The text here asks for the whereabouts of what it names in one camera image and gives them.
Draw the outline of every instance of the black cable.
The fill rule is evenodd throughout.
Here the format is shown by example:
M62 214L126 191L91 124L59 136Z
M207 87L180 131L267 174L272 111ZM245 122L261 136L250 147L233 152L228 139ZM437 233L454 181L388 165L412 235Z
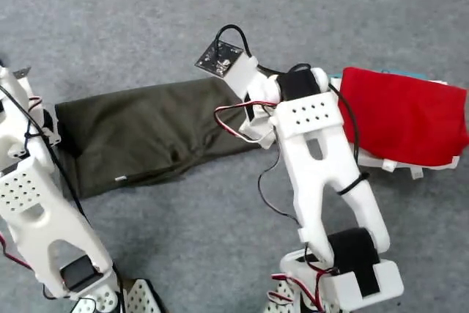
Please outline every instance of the black cable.
M345 108L347 110L347 113L349 114L350 119L352 120L352 125L353 125L353 158L355 159L355 162L358 164L358 149L360 147L360 132L358 129L358 123L357 123L357 118L355 117L355 114L353 113L352 107L350 106L349 102L345 97L340 93L340 91L335 88L332 84L329 84L329 88L332 92L334 92L337 97L342 101L342 103L345 105Z
M117 283L119 284L119 293L120 293L120 307L122 309L122 313L125 313L125 301L124 301L124 282L122 280L122 277L120 275L119 270L117 269L116 263L113 263L112 268L114 269L114 272L116 273L117 277Z
M55 301L57 299L56 297L47 296L47 294L45 293L45 285L44 284L43 284L43 296L46 300L49 300L49 301Z
M243 41L243 46L244 46L244 51L246 53L247 56L249 56L250 58L252 57L252 53L251 53L251 49L249 48L249 44L248 44L248 39L246 38L246 35L244 34L243 30L238 26L238 25L235 25L233 23L229 23L225 26L223 26L217 33L217 35L215 36L215 40L213 41L213 45L215 46L215 56L218 57L219 55L219 47L218 47L218 44L220 42L220 37L221 35L228 29L234 29L235 31L237 31L240 36L241 36L241 40ZM266 72L266 73L269 73L271 75L281 75L282 72L281 71L277 71L277 70L272 70L272 69L269 69L268 67L265 67L265 66L262 66L262 65L257 65L257 67Z
M294 67L292 67L290 70L288 70L288 73L292 73L293 71L298 71L298 69L302 70L310 70L311 65L305 62L301 62L300 64L296 64Z
M70 194L73 198L73 201L75 202L75 205L76 205L78 211L86 219L88 224L90 224L90 226L91 226L91 223L89 222L88 218L86 217L86 214L83 210L83 207L81 206L81 202L80 202L80 199L78 198L78 194L76 193L76 191L75 191L75 189L72 185L72 182L71 182L70 178L68 177L67 172L65 171L62 163L60 162L60 160L57 157L56 153L53 151L52 147L50 146L49 140L48 140L47 136L44 134L44 131L42 130L42 128L39 126L39 124L36 122L36 120L33 119L31 114L26 109L24 109L23 106L21 106L21 104L2 85L0 85L0 91L2 91L7 96L7 98L10 99L13 102L13 104L15 104L15 106L21 111L21 113L28 119L28 124L31 123L34 126L34 128L37 130L37 133L35 133L33 135L30 135L29 134L29 127L28 127L28 131L25 133L25 138L28 139L28 138L31 138L31 137L40 137L42 139L42 141L44 142L45 147L47 148L47 151L51 155L51 159L52 159L53 163L57 166L57 169L59 169L60 175L63 177L63 179L65 181L65 184L67 185L67 188L70 191ZM116 272L117 280L118 280L119 285L120 285L120 292L121 292L121 296L122 296L122 300L121 300L122 313L125 313L124 289L123 289L122 285L120 284L120 283L122 283L122 277L120 276L119 271L117 270L117 266L115 265L115 263L113 263L113 269ZM53 298L50 298L50 297L48 298L48 296L45 294L45 286L43 286L43 294L44 294L45 298L53 299Z
M259 177L257 178L257 190L259 191L259 195L261 196L262 198L262 201L271 209L273 210L274 212L276 212L277 214L280 214L281 216L286 216L287 218L290 218L292 219L293 221L295 221L295 223L297 225L300 225L300 223L298 222L298 220L296 219L295 216L289 214L289 213L285 213L281 210L279 210L275 205L273 205L272 203L270 203L268 201L268 199L265 197L264 193L262 192L262 187L261 187L261 181L262 181L262 177L267 174L268 172L270 172L271 170L274 170L277 165L278 165L278 162L280 161L280 154L281 154L281 148L280 148L280 144L278 142L278 138L277 138L277 156L276 156L276 161L271 165L269 166L268 168L266 168L266 170L264 170L263 172L261 172L261 174L259 175Z
M64 178L67 188L70 190L70 194L73 198L73 201L75 202L76 207L78 208L78 211L88 221L88 218L86 217L86 214L81 206L80 199L78 198L78 194L76 193L72 185L72 182L70 181L70 178L68 177L67 172L65 171L62 163L60 162L56 153L53 151L52 147L49 145L48 137L44 134L44 131L42 130L42 128L39 126L36 120L33 119L31 114L27 112L26 109L24 109L21 106L21 104L3 86L0 86L0 90L8 97L8 99L10 99L13 102L13 104L15 104L15 106L21 111L21 113L23 113L23 115L28 119L28 122L30 122L34 126L34 128L37 130L37 134L34 134L33 136L40 137L42 141L44 142L44 145L47 148L47 151L51 154L51 159L53 163L57 165L57 168L59 169L61 176Z

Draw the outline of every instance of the white 3d-printed part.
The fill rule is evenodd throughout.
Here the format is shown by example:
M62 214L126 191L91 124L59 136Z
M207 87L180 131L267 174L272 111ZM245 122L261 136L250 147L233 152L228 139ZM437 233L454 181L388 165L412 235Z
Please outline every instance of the white 3d-printed part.
M127 294L127 313L161 313L153 292L145 280L135 282Z
M119 300L109 285L103 285L92 294L80 299L72 313L111 313L115 310Z

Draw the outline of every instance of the wire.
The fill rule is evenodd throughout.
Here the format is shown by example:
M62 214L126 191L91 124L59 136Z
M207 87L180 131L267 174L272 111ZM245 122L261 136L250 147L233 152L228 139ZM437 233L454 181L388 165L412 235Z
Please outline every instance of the wire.
M233 128L229 127L218 116L219 113L221 113L222 111L229 110L229 109L234 109L234 108L242 108L242 107L246 107L246 106L275 107L275 106L277 106L277 104L276 103L271 103L271 102L265 102L265 101L262 101L262 100L250 100L248 102L238 103L238 104L234 104L232 106L219 106L214 110L213 117L215 118L215 121L217 122L217 124L219 124L226 132L232 134L233 136L238 137L239 139L242 139L243 141L248 142L248 143L259 143L261 140L266 138L270 133L265 134L260 139L251 139L251 138L237 132Z
M334 92L337 97L342 101L342 103L345 105L345 108L347 110L347 113L349 114L350 119L352 120L352 125L353 125L353 158L355 159L355 162L358 164L358 152L359 152L359 147L360 147L360 131L358 129L358 123L357 123L357 118L355 114L353 113L352 107L350 106L349 102L345 97L340 93L340 91L335 88L332 84L329 84L329 88L332 92Z
M15 256L13 256L13 255L11 255L7 252L7 240L5 240L5 237L3 236L3 234L1 232L0 232L0 244L1 244L1 247L2 247L3 255L7 259L15 262L18 265L21 265L23 268L26 268L28 270L32 270L32 268L29 266L28 263L24 262L21 259L18 259L17 257L15 257Z
M262 201L271 209L273 210L274 212L276 212L277 214L281 215L281 216L286 216L287 218L290 218L292 219L297 225L300 225L300 222L298 221L298 219L296 219L295 216L293 216L292 214L289 214L289 213L285 213L281 210L279 210L275 205L273 205L272 203L269 202L269 200L265 197L264 195L264 192L262 192L262 187L261 187L261 181L262 181L262 178L264 177L264 175L266 175L268 172L274 170L277 165L278 165L278 162L280 161L280 154L281 154L281 148L280 148L280 144L278 142L278 137L277 137L277 132L276 132L276 129L274 128L273 129L275 135L276 135L276 138L277 138L277 143L276 143L276 146L277 146L277 156L276 156L276 160L275 162L269 166L268 168L266 168L266 170L264 170L263 172L260 173L259 177L257 178L257 190L259 192L259 195L261 196L262 198Z
M65 184L67 185L67 188L70 191L70 194L73 198L73 201L75 202L75 205L76 205L78 211L85 218L85 220L88 222L88 224L90 224L90 226L91 226L91 223L89 222L89 219L86 217L86 214L83 210L83 207L81 206L81 202L80 202L80 199L78 198L78 194L76 193L76 190L74 189L74 187L72 185L72 182L71 182L70 178L68 177L67 172L65 171L62 163L60 162L60 160L57 157L56 153L53 151L53 148L50 146L49 141L48 141L48 137L44 134L44 131L42 130L42 128L39 126L39 124L36 122L36 120L33 119L31 114L29 112L27 112L26 109L23 108L23 106L21 106L21 104L2 85L0 85L0 91L2 91L7 96L7 98L10 99L13 102L13 104L15 104L15 106L21 111L21 113L23 113L25 118L27 118L28 123L31 123L32 126L37 130L36 134L29 135L29 137L40 137L42 139L42 141L44 142L45 147L47 148L48 152L51 155L51 159L52 159L53 163L57 166L57 169L59 169L60 175L63 177L63 179L65 181ZM122 307L122 313L125 313L125 303L124 303L124 295L123 295L124 289L121 285L122 277L120 276L119 271L117 270L117 266L116 266L115 263L113 263L113 269L116 272L117 280L120 283L120 292L121 292L121 296L122 296L121 307Z
M37 134L38 134L37 137L40 137L43 140L45 147L47 148L47 150L51 154L51 159L52 159L53 163L57 165L57 168L59 169L59 172L60 172L61 176L64 178L64 181L67 185L67 188L70 190L70 194L73 198L73 201L75 202L76 207L78 208L78 211L88 221L88 218L86 217L86 214L85 214L85 212L84 212L84 210L81 206L80 199L78 198L78 194L76 193L76 191L75 191L75 189L72 185L72 182L70 181L70 178L68 177L67 173L65 172L65 169L64 169L62 163L60 162L60 160L57 157L56 153L53 151L52 147L49 145L48 137L44 134L42 128L39 126L39 124L36 122L36 120L33 119L31 114L29 114L29 112L27 112L25 110L25 108L23 108L23 106L21 106L21 104L1 85L0 85L0 91L2 91L8 97L8 99L10 99L13 102L13 104L15 104L15 106L21 111L21 113L23 113L25 118L27 118L28 121L32 124L32 126L37 130Z
M309 261L308 261L308 257L307 257L307 254L308 254L308 243L306 243L305 245L305 252L304 252L304 255L303 255L303 258L305 260L305 263L314 271L317 272L316 274L316 287L314 288L314 300L316 301L316 308L318 308L319 312L323 313L324 312L324 309L322 307L322 304L321 304L321 297L320 297L320 279L322 276L326 275L326 274L330 274L332 272L334 272L336 269L334 267L332 268L328 268L328 269L322 269L322 268L318 268L317 266L315 265L312 265Z
M306 297L308 297L309 300L317 307L316 298L312 295L311 291L308 290L308 287L301 280L298 280L292 276L288 276L287 274L272 274L271 278L279 281L293 282L299 286L299 288L305 293Z
M112 268L114 269L114 272L116 273L117 277L117 283L119 284L119 293L120 293L120 307L122 309L122 313L125 313L125 302L124 302L124 282L122 280L122 277L120 275L119 270L117 269L116 263L113 263Z
M28 108L28 112L30 112L32 109L36 108L43 102L43 99L41 97L30 97L29 101L32 100L35 100L35 102Z
M311 65L305 62L301 62L300 64L296 64L294 67L292 67L290 70L288 70L289 73L292 73L293 71L299 71L299 69L303 70L310 70Z
M229 23L229 24L223 26L218 31L217 35L215 36L215 40L213 41L213 45L215 46L215 56L218 57L218 55L219 55L218 45L219 45L219 42L220 42L220 37L228 29L234 29L235 31L237 31L240 34L241 40L243 41L244 51L245 51L246 55L251 58L252 53L251 53L251 49L249 48L248 39L246 38L246 35L244 34L243 30L238 25L235 25L233 23ZM257 67L260 70L262 70L266 73L269 73L271 75L281 75L282 74L281 71L269 69L268 67L265 67L265 66L262 66L262 65L257 65Z

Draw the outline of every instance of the dark green fabric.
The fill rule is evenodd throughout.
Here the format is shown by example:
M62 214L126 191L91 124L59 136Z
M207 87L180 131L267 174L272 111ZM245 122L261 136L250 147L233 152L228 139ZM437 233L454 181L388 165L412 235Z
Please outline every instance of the dark green fabric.
M197 164L256 147L213 119L217 106L233 103L239 100L217 78L60 103L62 160L81 197L170 180ZM245 114L232 109L222 117L237 128Z

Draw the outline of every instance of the red fabric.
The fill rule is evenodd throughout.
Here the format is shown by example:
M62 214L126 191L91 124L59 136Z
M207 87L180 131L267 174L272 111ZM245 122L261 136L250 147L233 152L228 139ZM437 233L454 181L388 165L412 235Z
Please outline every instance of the red fabric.
M347 67L340 91L356 116L360 147L377 157L439 166L469 144L465 89ZM339 108L347 139L354 142L347 109L342 102Z

